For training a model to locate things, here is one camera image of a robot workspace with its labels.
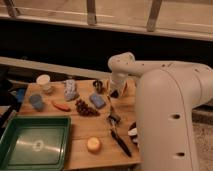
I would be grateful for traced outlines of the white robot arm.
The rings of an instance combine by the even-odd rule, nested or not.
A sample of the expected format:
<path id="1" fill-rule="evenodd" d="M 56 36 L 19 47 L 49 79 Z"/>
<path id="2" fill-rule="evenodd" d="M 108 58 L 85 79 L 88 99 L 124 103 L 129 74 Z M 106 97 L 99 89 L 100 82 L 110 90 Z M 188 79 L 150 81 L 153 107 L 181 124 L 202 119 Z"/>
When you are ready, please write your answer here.
<path id="1" fill-rule="evenodd" d="M 108 60 L 110 90 L 136 76 L 135 113 L 142 171 L 199 171 L 192 110 L 213 100 L 213 68 L 183 61 Z"/>

